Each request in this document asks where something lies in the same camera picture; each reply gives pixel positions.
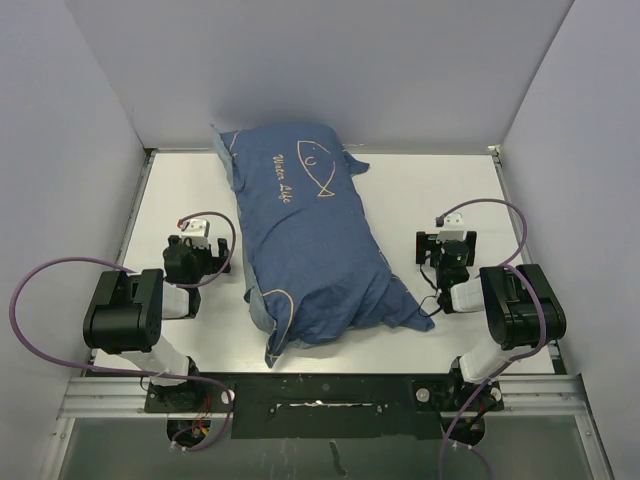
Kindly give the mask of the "aluminium frame rail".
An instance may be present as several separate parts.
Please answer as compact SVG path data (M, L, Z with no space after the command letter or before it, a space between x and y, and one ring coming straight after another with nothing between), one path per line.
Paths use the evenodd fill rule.
M569 416L587 410L581 382L566 375L506 375L466 399L473 386L462 387L444 378L402 375L235 375L224 390L208 388L208 400L195 407L173 406L149 394L138 377L85 377L71 380L59 410L61 418L136 418L143 415L191 418L207 413L221 418L229 407L262 407L274 415L282 408L302 411L364 407L377 413L423 412L435 408L446 416L462 411L492 415Z

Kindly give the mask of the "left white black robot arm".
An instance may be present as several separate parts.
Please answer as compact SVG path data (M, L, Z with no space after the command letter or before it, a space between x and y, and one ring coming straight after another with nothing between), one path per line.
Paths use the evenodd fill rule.
M163 251L163 269L139 274L101 274L83 323L83 339L92 349L124 358L152 373L149 394L190 411L208 400L207 388L191 357L179 353L162 336L165 320L191 319L199 311L198 283L208 275L228 273L227 240L198 235L171 235Z

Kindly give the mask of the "blue pillowcase with fish print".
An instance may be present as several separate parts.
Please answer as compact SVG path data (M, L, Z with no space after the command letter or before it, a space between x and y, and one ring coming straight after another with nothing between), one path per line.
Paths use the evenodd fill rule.
M372 235L352 180L368 163L331 127L214 130L212 143L236 198L244 299L268 335L268 367L287 347L333 343L352 329L433 329Z

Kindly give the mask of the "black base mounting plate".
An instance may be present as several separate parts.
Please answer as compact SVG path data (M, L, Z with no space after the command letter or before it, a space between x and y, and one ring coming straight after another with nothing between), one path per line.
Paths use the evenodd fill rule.
M234 440L439 439L451 429L476 441L484 417L504 408L498 382L445 374L220 374L215 385L150 386L144 410L168 414L167 431L190 445L215 420Z

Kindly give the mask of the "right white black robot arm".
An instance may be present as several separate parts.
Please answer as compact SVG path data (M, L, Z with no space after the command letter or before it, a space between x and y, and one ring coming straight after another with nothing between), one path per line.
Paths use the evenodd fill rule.
M521 358L529 358L566 333L566 315L542 267L483 267L477 278L469 268L475 261L477 233L470 231L443 239L440 235L416 233L415 263L430 266L435 279L438 313L485 314L488 336L454 364L453 377L445 384L448 402L469 408L481 396L482 382L495 371Z

